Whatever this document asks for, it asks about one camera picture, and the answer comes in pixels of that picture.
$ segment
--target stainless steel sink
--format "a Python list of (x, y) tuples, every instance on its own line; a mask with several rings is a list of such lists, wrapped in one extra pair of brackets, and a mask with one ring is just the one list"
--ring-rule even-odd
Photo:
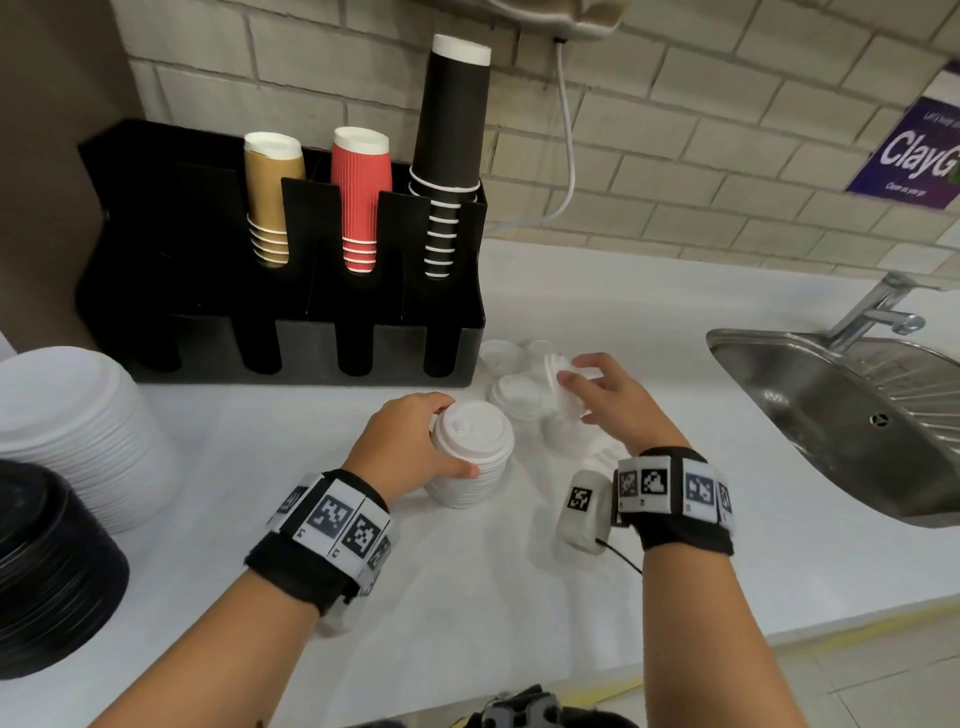
[(713, 356), (807, 460), (891, 518), (960, 525), (960, 364), (909, 342), (717, 329)]

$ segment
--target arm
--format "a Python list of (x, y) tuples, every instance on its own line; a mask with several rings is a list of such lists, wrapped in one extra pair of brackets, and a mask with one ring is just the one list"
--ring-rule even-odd
[[(584, 401), (584, 422), (600, 425), (631, 455), (689, 448), (682, 433), (609, 354), (589, 381), (561, 373)], [(651, 548), (643, 560), (643, 671), (651, 728), (805, 728), (740, 590), (729, 557), (684, 544)]]
[[(476, 477), (476, 466), (430, 442), (430, 418), (452, 403), (436, 392), (388, 401), (344, 470), (388, 504), (437, 474)], [(319, 618), (313, 604), (245, 571), (91, 728), (263, 728)]]

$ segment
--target white brick wall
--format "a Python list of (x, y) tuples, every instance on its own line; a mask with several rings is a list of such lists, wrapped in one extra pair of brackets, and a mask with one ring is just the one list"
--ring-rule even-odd
[[(409, 160), (434, 33), (493, 49), (491, 221), (542, 215), (566, 163), (553, 48), (411, 0), (112, 0), (149, 118)], [(842, 192), (950, 53), (958, 0), (633, 0), (564, 49), (578, 193), (521, 242), (960, 286), (960, 216)]]

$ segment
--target faucet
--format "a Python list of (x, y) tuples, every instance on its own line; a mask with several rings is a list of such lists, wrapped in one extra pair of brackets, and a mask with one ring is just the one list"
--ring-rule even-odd
[(900, 313), (893, 310), (914, 288), (943, 290), (932, 285), (922, 285), (904, 273), (888, 273), (874, 286), (839, 324), (827, 333), (828, 351), (846, 353), (851, 346), (876, 324), (884, 324), (900, 336), (914, 333), (926, 326), (923, 316), (915, 313)]

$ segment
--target purple sign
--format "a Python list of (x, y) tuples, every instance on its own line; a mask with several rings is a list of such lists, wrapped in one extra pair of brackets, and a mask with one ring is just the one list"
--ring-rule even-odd
[(901, 119), (847, 191), (944, 209), (960, 194), (957, 162), (960, 108), (925, 96)]

